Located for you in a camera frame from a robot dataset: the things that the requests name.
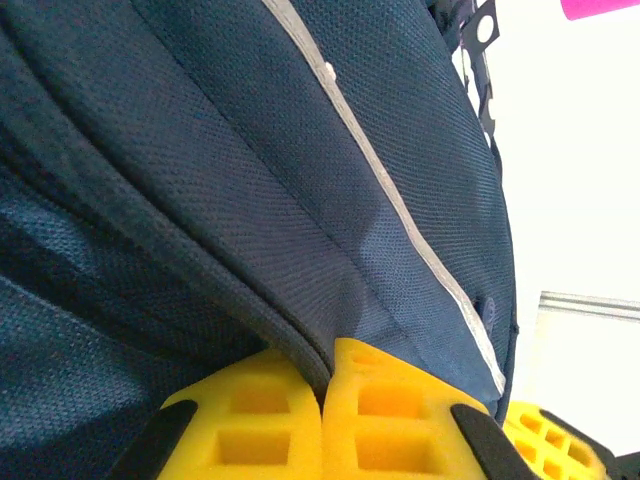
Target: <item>yellow plastic piece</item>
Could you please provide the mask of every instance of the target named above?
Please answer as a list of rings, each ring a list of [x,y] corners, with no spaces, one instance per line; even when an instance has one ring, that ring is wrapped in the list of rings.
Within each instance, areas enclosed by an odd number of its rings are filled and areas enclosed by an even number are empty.
[[[543,417],[540,408],[511,402],[504,432],[543,480],[604,480],[606,469],[589,445]]]
[[[320,410],[311,388],[267,350],[169,397],[198,404],[159,480],[319,480]]]
[[[485,480],[450,408],[485,407],[365,343],[336,341],[323,411],[325,480]]]

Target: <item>reflective strip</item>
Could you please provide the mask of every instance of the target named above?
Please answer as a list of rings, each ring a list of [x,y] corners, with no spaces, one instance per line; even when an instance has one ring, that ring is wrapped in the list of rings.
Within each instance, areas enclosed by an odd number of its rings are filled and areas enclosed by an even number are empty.
[[[400,220],[404,225],[404,229],[406,230],[413,247],[429,266],[438,281],[458,304],[467,327],[469,327],[469,331],[482,354],[482,358],[491,371],[491,376],[493,377],[496,388],[502,395],[504,393],[506,380],[498,366],[493,345],[491,345],[491,341],[484,329],[482,320],[480,320],[478,313],[473,308],[467,294],[462,290],[460,285],[458,285],[458,282],[456,282],[453,276],[445,268],[418,230],[409,210],[407,210],[407,206],[404,204],[404,200],[400,196],[400,192],[382,165],[380,158],[360,127],[360,124],[356,120],[356,117],[347,104],[342,92],[340,92],[340,89],[333,80],[329,70],[327,69],[326,62],[322,58],[320,50],[307,30],[304,22],[298,15],[298,12],[296,12],[289,0],[262,0],[262,2],[289,34],[304,58],[307,60],[307,63],[331,100],[331,103],[340,115],[340,118],[349,129],[349,132],[351,132],[351,135],[360,147],[360,150],[362,150],[369,166],[378,179],[378,183],[380,183],[380,186],[400,216]]]

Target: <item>pink object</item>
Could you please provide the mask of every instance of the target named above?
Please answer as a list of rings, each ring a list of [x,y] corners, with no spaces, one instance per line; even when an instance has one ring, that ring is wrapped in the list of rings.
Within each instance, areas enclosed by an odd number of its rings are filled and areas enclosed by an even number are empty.
[[[640,0],[561,0],[561,2],[564,14],[569,20],[640,5]]]

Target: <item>dark blue backpack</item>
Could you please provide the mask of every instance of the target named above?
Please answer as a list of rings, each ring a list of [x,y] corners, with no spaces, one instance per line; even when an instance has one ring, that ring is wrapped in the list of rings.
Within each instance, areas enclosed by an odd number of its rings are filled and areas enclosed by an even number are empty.
[[[346,336],[503,418],[513,254],[461,5],[0,4],[5,477],[104,475],[267,345],[320,399]]]

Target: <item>white surface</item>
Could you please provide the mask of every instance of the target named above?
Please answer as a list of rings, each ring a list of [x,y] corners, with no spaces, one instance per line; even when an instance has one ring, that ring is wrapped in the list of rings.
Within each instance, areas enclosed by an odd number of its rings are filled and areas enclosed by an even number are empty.
[[[542,289],[640,300],[640,7],[569,22],[559,0],[497,0],[487,50],[516,256],[514,397]]]
[[[535,339],[527,400],[615,455],[640,451],[640,323],[541,312]]]

